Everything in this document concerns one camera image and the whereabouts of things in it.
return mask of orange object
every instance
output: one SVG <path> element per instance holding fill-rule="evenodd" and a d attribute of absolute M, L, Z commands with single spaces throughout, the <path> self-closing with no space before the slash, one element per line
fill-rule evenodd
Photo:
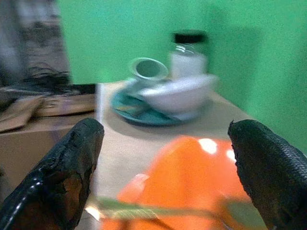
<path fill-rule="evenodd" d="M 165 146 L 144 174 L 138 174 L 118 195 L 125 202 L 142 205 L 207 209 L 223 216 L 234 229 L 245 229 L 225 212 L 223 202 L 250 202 L 236 173 L 230 141 L 182 136 Z M 104 230 L 207 230 L 225 229 L 216 219 L 193 216 L 160 220 L 104 220 Z"/>

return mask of teal plate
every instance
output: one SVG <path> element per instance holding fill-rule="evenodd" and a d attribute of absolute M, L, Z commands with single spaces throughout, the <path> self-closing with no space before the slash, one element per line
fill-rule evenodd
<path fill-rule="evenodd" d="M 171 126 L 186 122 L 150 108 L 144 101 L 126 95 L 125 89 L 117 91 L 112 96 L 111 107 L 115 113 L 134 125 Z"/>

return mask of brown cardboard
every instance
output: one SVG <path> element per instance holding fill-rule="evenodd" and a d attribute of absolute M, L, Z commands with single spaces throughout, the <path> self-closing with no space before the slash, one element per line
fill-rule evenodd
<path fill-rule="evenodd" d="M 86 117 L 94 117 L 94 113 L 37 118 L 21 129 L 0 134 L 0 167 L 9 185 L 15 188 L 57 141 Z"/>

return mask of green wall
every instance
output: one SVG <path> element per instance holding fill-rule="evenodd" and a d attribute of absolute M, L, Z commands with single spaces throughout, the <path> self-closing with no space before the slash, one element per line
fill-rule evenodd
<path fill-rule="evenodd" d="M 307 1 L 58 2 L 75 83 L 125 79 L 135 57 L 168 65 L 170 33 L 203 29 L 218 92 L 307 153 Z"/>

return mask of black jar lid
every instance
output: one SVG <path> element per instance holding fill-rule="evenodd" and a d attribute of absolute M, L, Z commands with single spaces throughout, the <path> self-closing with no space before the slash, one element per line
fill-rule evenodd
<path fill-rule="evenodd" d="M 201 30 L 181 30 L 174 32 L 175 43 L 191 44 L 203 42 L 206 38 L 206 34 Z"/>

